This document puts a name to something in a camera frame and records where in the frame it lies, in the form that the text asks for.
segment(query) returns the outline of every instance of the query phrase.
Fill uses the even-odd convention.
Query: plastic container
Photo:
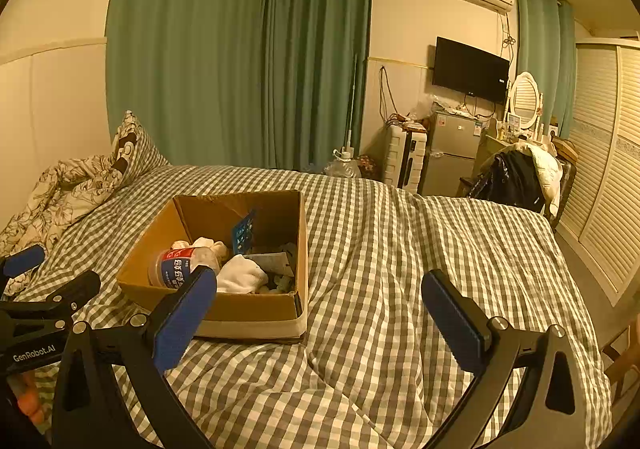
[[[338,153],[334,149],[334,161],[329,162],[324,168],[327,176],[335,176],[338,178],[360,178],[360,168],[358,163],[351,158],[350,151],[342,151]]]
[[[209,247],[163,251],[149,265],[148,278],[152,286],[180,288],[198,265],[220,271],[218,257]]]

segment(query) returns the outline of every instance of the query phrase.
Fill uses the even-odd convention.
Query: blue package
[[[247,254],[254,245],[255,209],[249,212],[231,230],[231,242],[234,255]]]

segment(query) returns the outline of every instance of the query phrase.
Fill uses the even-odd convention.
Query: blue gripper pad
[[[31,245],[23,251],[10,255],[4,261],[3,274],[5,277],[14,278],[27,270],[35,269],[44,261],[44,249],[40,245]]]
[[[440,270],[422,278],[422,301],[463,371],[478,375],[484,370],[485,339],[464,309],[471,299],[462,297]]]
[[[216,272],[199,266],[180,289],[159,302],[149,315],[147,335],[152,341],[153,361],[161,373],[180,362],[200,322],[216,297]]]

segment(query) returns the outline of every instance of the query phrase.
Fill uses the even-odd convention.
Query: floor
[[[580,260],[577,254],[569,247],[567,242],[556,234],[556,241],[560,250],[564,254],[564,259],[569,267],[569,272],[580,293],[582,299],[589,310],[591,315],[591,321],[593,321],[593,327],[596,331],[596,337],[598,338],[598,346],[602,347],[606,342],[611,340],[617,333],[620,332],[626,325],[629,324],[631,319],[640,313],[640,304],[636,303],[632,307],[620,309],[619,307],[613,307],[609,302],[609,299],[600,288],[600,285],[593,278],[585,264]],[[625,348],[626,339],[622,336],[615,344],[614,347],[618,350]],[[610,364],[610,360],[605,355],[603,356],[605,368]],[[624,413],[629,403],[633,399],[635,393],[639,389],[638,383],[633,384],[634,375],[629,373],[625,379],[625,386],[623,392],[631,385],[632,389],[628,389],[628,393],[625,393],[623,398],[615,405],[612,410],[613,420],[617,422],[620,416]]]

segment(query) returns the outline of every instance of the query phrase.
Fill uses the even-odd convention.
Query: red label
[[[193,254],[194,249],[195,247],[188,247],[186,249],[177,249],[175,251],[167,251],[162,256],[162,260],[164,261],[165,259],[174,259],[174,257],[191,257],[191,254]]]

